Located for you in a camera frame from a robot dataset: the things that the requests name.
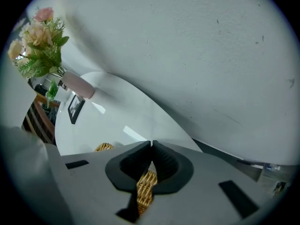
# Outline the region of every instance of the white wall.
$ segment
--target white wall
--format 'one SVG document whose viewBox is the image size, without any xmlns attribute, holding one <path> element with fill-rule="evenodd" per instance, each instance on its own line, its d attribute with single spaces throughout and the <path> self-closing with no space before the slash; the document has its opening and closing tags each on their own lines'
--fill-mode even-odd
<svg viewBox="0 0 300 225">
<path fill-rule="evenodd" d="M 193 138 L 247 160 L 299 159 L 299 45 L 271 0 L 35 0 L 69 21 L 65 66 L 116 74 Z"/>
<path fill-rule="evenodd" d="M 36 97 L 6 54 L 0 57 L 0 125 L 21 127 L 29 107 Z"/>
</svg>

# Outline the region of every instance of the round table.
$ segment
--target round table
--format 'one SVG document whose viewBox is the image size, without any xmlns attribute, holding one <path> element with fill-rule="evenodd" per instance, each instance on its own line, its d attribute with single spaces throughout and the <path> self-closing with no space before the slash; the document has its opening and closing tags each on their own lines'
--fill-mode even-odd
<svg viewBox="0 0 300 225">
<path fill-rule="evenodd" d="M 118 147 L 158 140 L 201 151 L 191 137 L 154 101 L 125 80 L 104 72 L 82 75 L 95 94 L 72 124 L 68 107 L 74 96 L 60 104 L 55 140 L 61 155 L 92 152 L 101 143 Z"/>
</svg>

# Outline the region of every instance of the photo frame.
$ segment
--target photo frame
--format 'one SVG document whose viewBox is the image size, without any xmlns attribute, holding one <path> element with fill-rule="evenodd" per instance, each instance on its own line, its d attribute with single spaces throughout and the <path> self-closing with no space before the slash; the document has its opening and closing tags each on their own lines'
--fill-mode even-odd
<svg viewBox="0 0 300 225">
<path fill-rule="evenodd" d="M 77 117 L 80 113 L 80 110 L 83 107 L 84 102 L 84 99 L 78 95 L 74 95 L 74 97 L 72 98 L 72 101 L 69 107 L 67 108 L 72 124 L 76 123 Z"/>
</svg>

